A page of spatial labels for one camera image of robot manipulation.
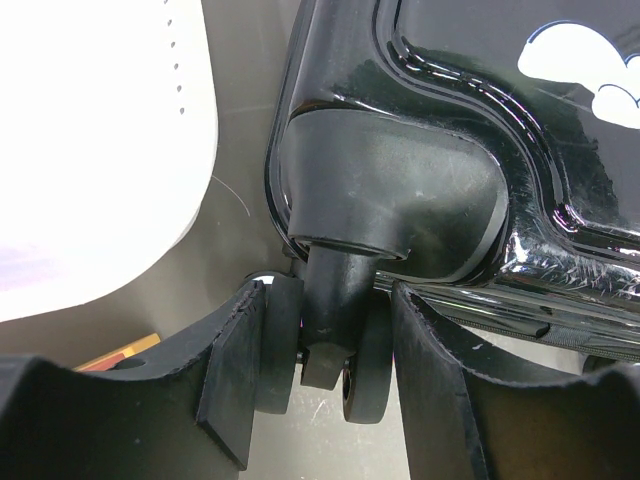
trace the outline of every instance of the cartoon decal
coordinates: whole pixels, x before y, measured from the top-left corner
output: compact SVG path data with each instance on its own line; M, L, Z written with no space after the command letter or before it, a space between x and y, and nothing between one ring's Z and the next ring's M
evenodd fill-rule
M598 32L570 22L546 25L527 41L518 68L531 78L579 83L594 94L597 118L640 129L640 54L624 60Z

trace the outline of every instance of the orange box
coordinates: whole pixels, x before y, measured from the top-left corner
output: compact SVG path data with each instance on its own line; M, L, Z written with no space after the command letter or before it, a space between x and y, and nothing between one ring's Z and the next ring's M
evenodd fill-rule
M122 348L109 352L106 355L91 360L84 365L80 365L75 370L78 372L103 372L109 370L120 360L132 357L137 353L144 352L147 348L151 348L154 345L160 343L160 337L157 333L153 333L149 336L141 338L140 340L125 345Z

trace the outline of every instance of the black rubber wheel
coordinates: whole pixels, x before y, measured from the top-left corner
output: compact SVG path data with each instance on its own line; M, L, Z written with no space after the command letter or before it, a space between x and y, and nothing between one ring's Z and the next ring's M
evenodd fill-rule
M342 372L342 410L350 423L380 423L389 400L393 363L391 303L374 291L357 353Z
M304 282L276 275L269 288L260 342L256 410L284 415L298 356Z

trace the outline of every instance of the black suitcase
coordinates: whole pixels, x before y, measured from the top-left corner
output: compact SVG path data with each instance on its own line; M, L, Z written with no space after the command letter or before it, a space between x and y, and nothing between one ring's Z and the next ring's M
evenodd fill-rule
M360 256L348 281L407 281L461 324L640 358L633 8L303 1L266 188L307 283Z

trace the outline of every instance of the gray surface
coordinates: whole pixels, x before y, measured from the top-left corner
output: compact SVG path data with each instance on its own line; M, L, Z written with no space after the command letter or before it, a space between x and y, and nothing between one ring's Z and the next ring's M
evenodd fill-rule
M0 324L0 352L38 352L78 365L151 332L169 336L217 308L245 276L288 268L269 219L262 175L298 2L204 0L220 143L215 178L194 227L153 268L115 293L84 306ZM510 342L501 346L508 348ZM556 358L544 347L532 348L523 356L546 358L551 366L566 363L560 361L561 352ZM380 425L346 424L341 408L339 391L296 385L286 416L256 414L249 470L241 478L407 479L395 384Z

